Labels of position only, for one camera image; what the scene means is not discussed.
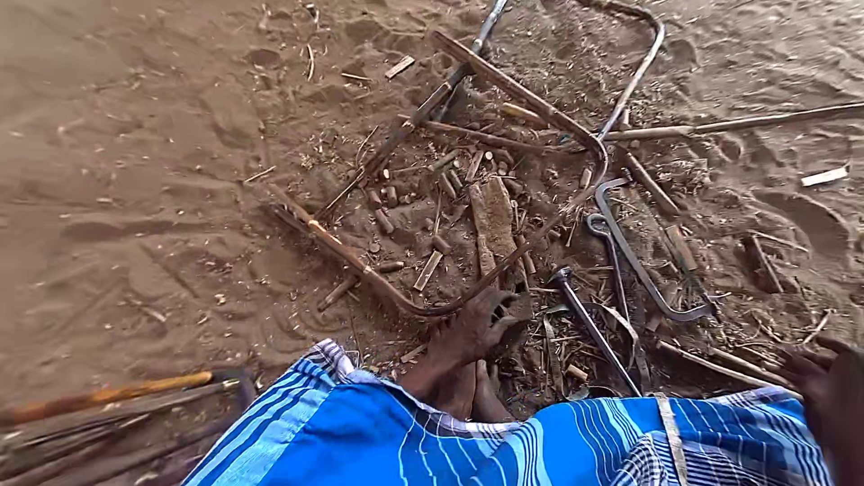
hand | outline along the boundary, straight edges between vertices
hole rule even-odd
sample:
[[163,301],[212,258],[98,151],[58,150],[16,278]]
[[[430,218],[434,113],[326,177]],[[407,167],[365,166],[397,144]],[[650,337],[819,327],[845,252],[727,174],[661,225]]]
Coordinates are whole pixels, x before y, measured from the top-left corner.
[[817,338],[816,342],[836,356],[787,349],[778,372],[804,396],[807,425],[833,465],[837,485],[862,484],[864,352],[834,339]]
[[510,292],[486,287],[465,304],[459,315],[433,329],[427,357],[457,368],[486,356],[501,341],[504,331],[518,321],[504,316],[501,307],[514,298],[516,295]]

sand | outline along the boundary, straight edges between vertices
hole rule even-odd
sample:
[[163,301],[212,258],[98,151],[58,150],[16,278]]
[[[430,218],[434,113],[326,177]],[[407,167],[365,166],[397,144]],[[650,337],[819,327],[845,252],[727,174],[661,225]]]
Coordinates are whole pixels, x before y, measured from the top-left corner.
[[[864,98],[859,3],[643,5],[670,33],[634,95],[634,127]],[[410,113],[452,67],[426,34],[441,29],[467,41],[485,7],[480,0],[323,0],[314,4],[316,22],[301,3],[287,1],[267,3],[266,12],[261,3],[225,0],[0,6],[3,402],[220,366],[250,367],[267,383],[325,337],[349,349],[359,341],[368,368],[396,375],[402,364],[395,358],[422,340],[424,322],[362,285],[353,291],[356,300],[345,297],[318,313],[317,303],[342,277],[340,265],[283,231],[241,182],[275,166],[251,184],[276,183],[308,208],[319,207],[360,156],[383,143],[395,115]],[[489,57],[581,123],[599,127],[650,41],[647,27],[632,19],[573,2],[521,0],[508,7]],[[387,80],[384,73],[405,54],[416,63]],[[495,105],[507,98],[483,80],[469,83],[467,93],[454,123],[495,122],[532,143],[535,135],[556,138],[501,118]],[[462,167],[470,150],[484,150],[418,133],[391,166],[428,163],[455,147],[464,149]],[[692,232],[697,276],[709,293],[732,292],[721,326],[667,324],[661,335],[696,347],[741,342],[755,330],[750,310],[761,309],[794,342],[830,308],[837,312],[825,335],[861,342],[864,195],[856,163],[864,159],[864,120],[630,148],[686,206],[677,222]],[[527,224],[539,227],[536,218],[550,216],[576,189],[584,161],[518,159],[516,176],[532,193]],[[800,187],[801,176],[845,163],[852,164],[847,179]],[[360,192],[330,227],[370,261],[405,261],[391,279],[407,291],[429,254],[422,221],[435,215],[435,193],[419,177],[395,184],[416,200],[391,210],[392,236],[377,229]],[[636,189],[618,197],[640,209],[649,201]],[[445,196],[443,212],[452,214],[455,204]],[[664,265],[657,235],[669,221],[652,213],[622,207],[619,217],[640,257],[668,283],[677,276]],[[448,227],[454,254],[423,294],[413,294],[416,302],[447,301],[477,278],[468,214]],[[748,275],[736,236],[747,229],[810,249],[765,243],[793,292],[767,294]],[[534,251],[534,284],[557,265],[606,264],[597,239],[581,227],[574,239],[570,248],[551,241]],[[598,287],[607,277],[586,275]],[[642,302],[632,276],[628,285],[644,309],[636,318],[644,319],[653,307]],[[661,375],[676,372],[674,359],[655,357]],[[681,377],[667,378],[660,381]]]

orange wooden stick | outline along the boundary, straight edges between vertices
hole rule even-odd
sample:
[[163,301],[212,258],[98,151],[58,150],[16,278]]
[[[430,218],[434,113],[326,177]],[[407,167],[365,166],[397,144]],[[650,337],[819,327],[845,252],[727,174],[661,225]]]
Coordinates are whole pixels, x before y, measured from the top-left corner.
[[213,373],[202,371],[164,380],[143,381],[114,390],[99,390],[87,395],[67,397],[59,400],[32,403],[24,406],[8,407],[0,410],[0,427],[25,424],[34,420],[47,419],[63,413],[77,412],[91,406],[104,405],[120,400],[132,399],[159,393],[165,390],[206,385],[213,379]]

wrench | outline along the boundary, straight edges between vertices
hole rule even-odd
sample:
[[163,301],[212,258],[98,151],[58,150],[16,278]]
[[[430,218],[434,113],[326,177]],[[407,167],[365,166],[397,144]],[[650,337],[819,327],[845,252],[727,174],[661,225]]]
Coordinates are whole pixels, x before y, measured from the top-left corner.
[[576,314],[576,316],[585,324],[585,327],[588,328],[588,333],[591,335],[591,338],[594,339],[594,342],[597,343],[603,357],[605,357],[606,360],[615,367],[615,371],[617,371],[618,374],[621,375],[621,378],[624,379],[624,382],[627,384],[627,387],[630,388],[633,396],[641,397],[642,393],[639,391],[638,387],[636,387],[636,383],[633,383],[632,378],[630,378],[630,375],[627,374],[627,371],[624,369],[624,365],[622,365],[621,361],[618,360],[618,356],[616,356],[612,351],[609,342],[605,337],[603,337],[600,330],[597,329],[597,324],[595,324],[594,320],[591,319],[588,310],[585,309],[585,305],[579,301],[576,292],[574,292],[573,287],[570,286],[569,277],[572,273],[573,271],[570,270],[570,267],[564,266],[552,274],[549,284],[561,291],[564,296],[564,303],[567,305],[568,309]]
[[672,309],[663,299],[663,296],[660,295],[660,290],[658,290],[657,286],[654,285],[654,282],[651,281],[651,276],[648,275],[648,272],[646,272],[642,264],[639,263],[639,258],[636,257],[636,253],[634,253],[630,248],[630,245],[627,244],[627,240],[624,238],[621,228],[618,226],[618,223],[615,222],[612,209],[609,207],[609,203],[606,202],[605,199],[606,192],[609,189],[623,186],[628,182],[630,181],[621,177],[619,179],[613,179],[612,181],[602,183],[597,188],[596,192],[594,192],[594,200],[597,201],[597,207],[600,208],[602,214],[591,214],[588,217],[588,220],[598,222],[600,219],[603,219],[606,221],[606,224],[609,227],[609,232],[612,234],[612,238],[615,240],[615,243],[618,244],[618,247],[621,248],[621,252],[624,253],[624,258],[627,259],[627,262],[639,277],[639,281],[648,291],[648,294],[651,295],[651,298],[654,299],[654,302],[657,303],[660,311],[663,312],[665,316],[673,321],[678,321],[679,323],[695,321],[699,317],[713,316],[715,310],[712,304],[702,304],[690,310]]

foot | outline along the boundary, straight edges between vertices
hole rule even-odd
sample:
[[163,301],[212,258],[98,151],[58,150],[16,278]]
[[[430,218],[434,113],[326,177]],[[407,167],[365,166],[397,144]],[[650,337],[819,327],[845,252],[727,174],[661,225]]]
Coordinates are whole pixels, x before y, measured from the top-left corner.
[[494,373],[494,378],[489,377],[485,360],[477,360],[474,366],[476,376],[473,401],[474,419],[478,422],[487,423],[514,422],[516,419],[510,412],[507,412],[496,394],[499,387],[498,374]]
[[438,386],[438,393],[432,406],[453,415],[458,420],[468,420],[473,408],[474,388],[477,381],[474,378],[474,363],[457,369]]

